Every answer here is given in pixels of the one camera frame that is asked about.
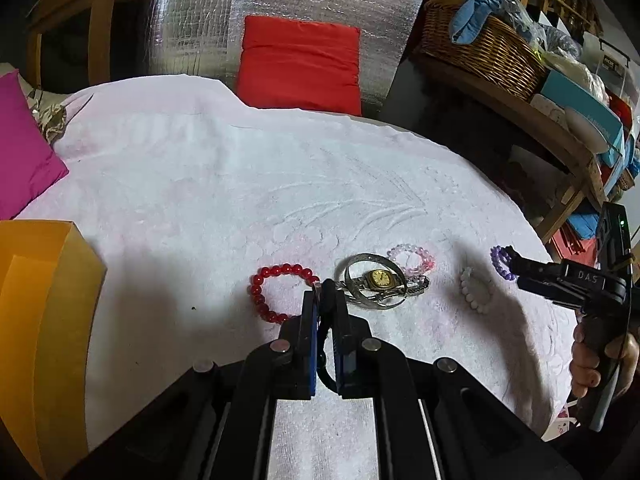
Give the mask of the teal box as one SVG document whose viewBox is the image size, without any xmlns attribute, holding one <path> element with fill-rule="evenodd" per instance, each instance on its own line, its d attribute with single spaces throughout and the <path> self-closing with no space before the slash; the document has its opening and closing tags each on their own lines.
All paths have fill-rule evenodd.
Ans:
<svg viewBox="0 0 640 480">
<path fill-rule="evenodd" d="M 564 110 L 574 110 L 589 120 L 602 134 L 608 149 L 601 154 L 606 166 L 613 168 L 624 156 L 624 129 L 620 118 L 591 93 L 557 70 L 550 70 L 541 94 Z"/>
</svg>

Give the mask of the orange cardboard box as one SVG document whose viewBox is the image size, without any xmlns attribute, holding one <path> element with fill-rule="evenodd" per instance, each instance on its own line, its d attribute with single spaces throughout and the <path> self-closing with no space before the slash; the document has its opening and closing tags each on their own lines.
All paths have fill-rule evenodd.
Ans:
<svg viewBox="0 0 640 480">
<path fill-rule="evenodd" d="M 2 222 L 1 420 L 43 479 L 88 453 L 88 350 L 105 273 L 72 222 Z"/>
</svg>

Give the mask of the magenta cushion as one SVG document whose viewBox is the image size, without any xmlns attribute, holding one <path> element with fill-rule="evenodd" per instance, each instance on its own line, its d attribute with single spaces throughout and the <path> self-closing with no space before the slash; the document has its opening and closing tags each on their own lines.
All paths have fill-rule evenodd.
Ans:
<svg viewBox="0 0 640 480">
<path fill-rule="evenodd" d="M 11 220 L 68 169 L 38 129 L 18 80 L 1 77 L 1 219 Z"/>
</svg>

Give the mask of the pale pink embossed towel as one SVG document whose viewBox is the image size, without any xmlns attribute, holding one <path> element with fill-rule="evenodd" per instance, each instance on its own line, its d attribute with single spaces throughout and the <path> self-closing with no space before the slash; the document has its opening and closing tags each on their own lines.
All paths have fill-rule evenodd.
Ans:
<svg viewBox="0 0 640 480">
<path fill-rule="evenodd" d="M 573 479 L 542 434 L 570 390 L 575 321 L 506 284 L 489 252 L 546 261 L 512 200 L 414 133 L 345 115 L 256 110 L 219 81 L 155 76 L 70 97 L 70 172 L 24 220 L 72 222 L 106 264 L 88 350 L 90 450 L 67 479 L 184 479 L 204 411 L 197 367 L 241 362 L 302 313 L 304 292 L 375 254 L 424 294 L 346 300 L 409 359 L 455 360 L 469 479 Z M 381 479 L 373 403 L 344 400 L 332 337 L 308 401 L 283 400 L 265 479 Z"/>
</svg>

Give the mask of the silver foil insulation sheet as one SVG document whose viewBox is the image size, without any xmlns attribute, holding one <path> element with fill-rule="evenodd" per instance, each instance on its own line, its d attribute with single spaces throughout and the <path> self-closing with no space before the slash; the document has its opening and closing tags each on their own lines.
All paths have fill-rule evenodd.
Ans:
<svg viewBox="0 0 640 480">
<path fill-rule="evenodd" d="M 382 110 L 423 0 L 148 0 L 141 68 L 234 87 L 249 15 L 326 22 L 360 30 L 363 113 Z"/>
</svg>

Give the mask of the silver bangle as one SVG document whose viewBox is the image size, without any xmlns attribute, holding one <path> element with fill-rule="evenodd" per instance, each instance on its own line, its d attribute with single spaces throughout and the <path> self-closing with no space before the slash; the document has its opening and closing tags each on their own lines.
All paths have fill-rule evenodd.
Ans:
<svg viewBox="0 0 640 480">
<path fill-rule="evenodd" d="M 352 269 L 360 263 L 371 263 L 372 268 L 352 275 Z M 408 280 L 400 267 L 389 258 L 366 252 L 345 260 L 336 287 L 345 293 L 348 302 L 369 310 L 399 307 L 409 296 Z"/>
</svg>

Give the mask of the wooden shelf table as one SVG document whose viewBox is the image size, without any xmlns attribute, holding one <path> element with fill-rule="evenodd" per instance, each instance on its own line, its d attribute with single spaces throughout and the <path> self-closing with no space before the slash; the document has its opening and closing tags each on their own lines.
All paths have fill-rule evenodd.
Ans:
<svg viewBox="0 0 640 480">
<path fill-rule="evenodd" d="M 439 86 L 454 88 L 512 122 L 565 168 L 565 177 L 554 192 L 556 203 L 536 226 L 543 242 L 551 240 L 583 200 L 589 200 L 595 210 L 601 210 L 608 201 L 594 155 L 582 141 L 539 110 L 495 84 L 429 54 L 418 54 L 416 66 Z"/>
</svg>

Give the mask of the wooden cabinet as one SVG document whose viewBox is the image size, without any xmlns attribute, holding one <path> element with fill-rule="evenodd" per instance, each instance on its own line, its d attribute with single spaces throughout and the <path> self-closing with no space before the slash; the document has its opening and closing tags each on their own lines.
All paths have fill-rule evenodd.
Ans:
<svg viewBox="0 0 640 480">
<path fill-rule="evenodd" d="M 110 81 L 113 24 L 141 1 L 37 0 L 28 12 L 25 79 L 64 91 Z"/>
</svg>

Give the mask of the patterned beige cloth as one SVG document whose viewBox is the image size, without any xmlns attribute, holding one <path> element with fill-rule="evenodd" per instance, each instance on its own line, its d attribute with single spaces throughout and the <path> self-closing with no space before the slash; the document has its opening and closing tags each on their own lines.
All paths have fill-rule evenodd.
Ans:
<svg viewBox="0 0 640 480">
<path fill-rule="evenodd" d="M 35 119 L 43 139 L 52 146 L 64 136 L 66 128 L 66 108 L 64 96 L 54 96 L 39 89 L 32 89 L 27 96 L 27 104 Z"/>
</svg>

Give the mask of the blue cloth in basket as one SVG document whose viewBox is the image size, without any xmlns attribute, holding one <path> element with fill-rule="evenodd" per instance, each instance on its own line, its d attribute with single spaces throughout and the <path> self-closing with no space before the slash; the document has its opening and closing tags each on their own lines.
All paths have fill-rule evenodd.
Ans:
<svg viewBox="0 0 640 480">
<path fill-rule="evenodd" d="M 518 12 L 515 0 L 464 0 L 449 22 L 449 39 L 453 44 L 472 44 L 491 14 L 510 21 Z"/>
</svg>

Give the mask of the wicker basket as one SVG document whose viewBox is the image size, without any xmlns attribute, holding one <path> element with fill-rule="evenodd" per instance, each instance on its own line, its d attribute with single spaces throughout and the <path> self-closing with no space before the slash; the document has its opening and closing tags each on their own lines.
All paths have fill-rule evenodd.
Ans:
<svg viewBox="0 0 640 480">
<path fill-rule="evenodd" d="M 454 44 L 449 24 L 459 7 L 450 3 L 425 5 L 418 51 L 483 78 L 524 101 L 544 85 L 546 66 L 516 31 L 490 16 L 470 44 Z"/>
</svg>

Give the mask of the red cushion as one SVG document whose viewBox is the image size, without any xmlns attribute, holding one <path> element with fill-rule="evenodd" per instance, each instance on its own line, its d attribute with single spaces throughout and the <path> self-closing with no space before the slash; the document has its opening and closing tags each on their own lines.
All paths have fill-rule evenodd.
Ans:
<svg viewBox="0 0 640 480">
<path fill-rule="evenodd" d="M 236 95 L 256 108 L 361 114 L 360 29 L 249 15 Z"/>
</svg>

